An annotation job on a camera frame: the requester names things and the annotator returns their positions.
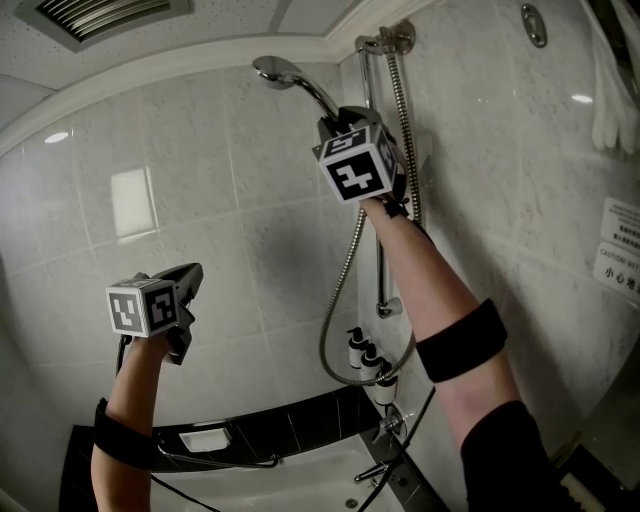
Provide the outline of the chrome grab bar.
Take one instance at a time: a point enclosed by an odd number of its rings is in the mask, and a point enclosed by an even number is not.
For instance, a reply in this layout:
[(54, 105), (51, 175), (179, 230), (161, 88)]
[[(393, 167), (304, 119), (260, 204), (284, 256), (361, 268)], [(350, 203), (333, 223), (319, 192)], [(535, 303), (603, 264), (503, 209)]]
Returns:
[(182, 465), (202, 466), (216, 469), (222, 468), (242, 468), (242, 469), (271, 469), (278, 465), (280, 457), (272, 453), (264, 460), (259, 460), (256, 454), (245, 441), (240, 443), (240, 447), (234, 443), (232, 437), (231, 445), (225, 450), (191, 453), (184, 446), (179, 437), (180, 433), (173, 436), (158, 432), (155, 440), (158, 442), (158, 451), (166, 459)]

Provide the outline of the white soap dish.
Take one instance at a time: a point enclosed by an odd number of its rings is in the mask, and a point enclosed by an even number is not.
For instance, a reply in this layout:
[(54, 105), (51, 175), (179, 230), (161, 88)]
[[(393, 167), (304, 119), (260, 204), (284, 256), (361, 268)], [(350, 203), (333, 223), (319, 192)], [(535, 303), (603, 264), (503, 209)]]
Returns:
[(179, 437), (191, 453), (205, 453), (225, 450), (231, 445), (232, 437), (225, 427), (180, 433)]

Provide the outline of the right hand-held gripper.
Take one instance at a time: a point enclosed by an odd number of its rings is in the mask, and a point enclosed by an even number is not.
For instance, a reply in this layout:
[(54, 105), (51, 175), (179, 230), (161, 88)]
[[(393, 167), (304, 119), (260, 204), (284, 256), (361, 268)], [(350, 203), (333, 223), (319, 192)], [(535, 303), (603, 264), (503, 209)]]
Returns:
[(312, 151), (341, 204), (405, 197), (406, 159), (377, 111), (343, 106), (338, 119), (321, 116), (317, 130)]

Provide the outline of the chrome wall outlet flange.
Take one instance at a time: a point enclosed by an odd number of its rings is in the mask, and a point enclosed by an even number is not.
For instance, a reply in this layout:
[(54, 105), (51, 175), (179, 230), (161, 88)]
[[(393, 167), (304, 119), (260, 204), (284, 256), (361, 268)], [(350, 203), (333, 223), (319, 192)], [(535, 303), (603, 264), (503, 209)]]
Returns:
[(408, 20), (402, 20), (389, 27), (379, 29), (380, 46), (384, 54), (408, 54), (416, 42), (414, 25)]

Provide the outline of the chrome shower slide rail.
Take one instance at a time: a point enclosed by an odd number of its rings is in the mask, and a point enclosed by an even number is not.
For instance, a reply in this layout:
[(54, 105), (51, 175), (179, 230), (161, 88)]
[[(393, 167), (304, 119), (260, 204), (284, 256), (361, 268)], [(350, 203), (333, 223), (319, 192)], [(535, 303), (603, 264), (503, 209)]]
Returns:
[[(363, 86), (365, 106), (375, 109), (373, 80), (371, 73), (370, 55), (380, 50), (375, 36), (359, 36), (355, 42), (356, 53), (359, 57), (360, 73)], [(387, 297), (387, 267), (384, 247), (376, 238), (376, 314), (381, 319), (388, 319), (400, 313), (395, 297)]]

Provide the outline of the person's right forearm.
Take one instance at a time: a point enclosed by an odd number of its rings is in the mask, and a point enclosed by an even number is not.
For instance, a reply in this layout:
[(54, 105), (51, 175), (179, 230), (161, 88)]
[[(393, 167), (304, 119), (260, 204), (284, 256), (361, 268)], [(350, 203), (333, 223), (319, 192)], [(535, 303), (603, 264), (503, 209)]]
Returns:
[[(408, 218), (389, 217), (375, 199), (366, 199), (361, 206), (385, 249), (417, 341), (431, 339), (479, 306), (433, 243)], [(458, 445), (491, 411), (521, 399), (504, 350), (435, 388)]]

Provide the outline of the person's black top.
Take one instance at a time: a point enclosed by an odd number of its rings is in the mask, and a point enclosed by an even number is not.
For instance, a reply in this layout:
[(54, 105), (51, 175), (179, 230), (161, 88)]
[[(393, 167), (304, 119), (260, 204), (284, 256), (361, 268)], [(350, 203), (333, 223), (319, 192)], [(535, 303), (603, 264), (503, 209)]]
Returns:
[(585, 512), (560, 483), (520, 401), (482, 418), (461, 446), (469, 512)]

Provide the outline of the chrome oval wall fitting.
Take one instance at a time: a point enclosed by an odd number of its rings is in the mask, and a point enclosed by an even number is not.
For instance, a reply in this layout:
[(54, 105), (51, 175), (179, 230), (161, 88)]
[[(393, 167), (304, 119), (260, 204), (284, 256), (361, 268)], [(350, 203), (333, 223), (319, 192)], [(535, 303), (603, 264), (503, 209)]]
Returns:
[(520, 7), (523, 27), (531, 44), (536, 48), (544, 48), (548, 42), (546, 25), (539, 10), (530, 3)]

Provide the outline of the chrome shower head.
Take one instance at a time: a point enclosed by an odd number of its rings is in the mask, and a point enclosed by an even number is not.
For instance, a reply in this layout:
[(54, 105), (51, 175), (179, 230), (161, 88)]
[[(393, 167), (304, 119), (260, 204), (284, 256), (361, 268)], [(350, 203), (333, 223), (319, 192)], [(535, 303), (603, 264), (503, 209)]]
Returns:
[(260, 56), (253, 60), (252, 67), (259, 77), (274, 90), (286, 90), (300, 87), (311, 95), (324, 115), (333, 121), (338, 120), (339, 109), (328, 93), (296, 64), (277, 56)]

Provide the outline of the ceiling vent grille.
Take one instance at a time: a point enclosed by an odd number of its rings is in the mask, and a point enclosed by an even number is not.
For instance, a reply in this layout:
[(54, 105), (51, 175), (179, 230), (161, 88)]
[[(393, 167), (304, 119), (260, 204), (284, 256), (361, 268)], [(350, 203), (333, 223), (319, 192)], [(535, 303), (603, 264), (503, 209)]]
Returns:
[(188, 15), (192, 0), (23, 0), (14, 15), (68, 50)]

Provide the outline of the person's left forearm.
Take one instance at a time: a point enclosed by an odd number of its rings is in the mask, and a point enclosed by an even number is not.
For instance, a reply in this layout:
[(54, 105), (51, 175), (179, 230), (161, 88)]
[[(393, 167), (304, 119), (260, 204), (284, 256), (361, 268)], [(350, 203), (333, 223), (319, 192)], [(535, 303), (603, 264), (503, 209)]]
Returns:
[(153, 417), (169, 348), (165, 334), (134, 339), (110, 398), (96, 408), (91, 479), (99, 512), (150, 512)]

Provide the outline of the large-print white wall sign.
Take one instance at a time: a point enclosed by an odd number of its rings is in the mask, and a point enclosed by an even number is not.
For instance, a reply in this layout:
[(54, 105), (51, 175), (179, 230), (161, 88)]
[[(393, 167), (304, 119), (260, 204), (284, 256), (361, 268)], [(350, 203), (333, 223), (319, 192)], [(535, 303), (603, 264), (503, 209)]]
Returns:
[(640, 300), (640, 256), (608, 242), (596, 253), (593, 277), (629, 299)]

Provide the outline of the chrome tub spout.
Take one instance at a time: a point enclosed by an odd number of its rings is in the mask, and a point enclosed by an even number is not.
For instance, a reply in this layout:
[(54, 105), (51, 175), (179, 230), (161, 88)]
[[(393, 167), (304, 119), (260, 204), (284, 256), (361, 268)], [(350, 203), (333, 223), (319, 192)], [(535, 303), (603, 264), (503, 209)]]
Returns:
[(360, 483), (377, 476), (383, 476), (389, 472), (393, 472), (397, 467), (399, 467), (402, 464), (403, 464), (403, 460), (401, 458), (381, 461), (375, 464), (373, 467), (369, 468), (368, 470), (360, 474), (357, 474), (354, 477), (354, 481), (356, 483)]

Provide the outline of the white hanging towel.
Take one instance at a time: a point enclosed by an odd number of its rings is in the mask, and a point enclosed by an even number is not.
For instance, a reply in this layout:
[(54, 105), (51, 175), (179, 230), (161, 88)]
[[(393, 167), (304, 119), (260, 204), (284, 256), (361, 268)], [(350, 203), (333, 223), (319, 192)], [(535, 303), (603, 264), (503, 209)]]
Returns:
[[(635, 0), (581, 0), (591, 28), (595, 92), (592, 141), (600, 151), (640, 151), (640, 5)], [(624, 70), (605, 30), (622, 36), (630, 69)]]

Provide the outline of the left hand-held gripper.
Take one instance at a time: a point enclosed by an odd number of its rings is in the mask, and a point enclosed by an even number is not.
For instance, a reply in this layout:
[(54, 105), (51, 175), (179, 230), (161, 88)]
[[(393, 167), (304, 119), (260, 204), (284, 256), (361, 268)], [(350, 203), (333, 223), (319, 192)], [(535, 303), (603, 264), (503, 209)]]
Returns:
[(195, 322), (189, 304), (202, 281), (202, 265), (188, 263), (153, 276), (138, 273), (113, 284), (106, 289), (112, 330), (131, 339), (165, 334), (170, 346), (166, 360), (182, 364)]

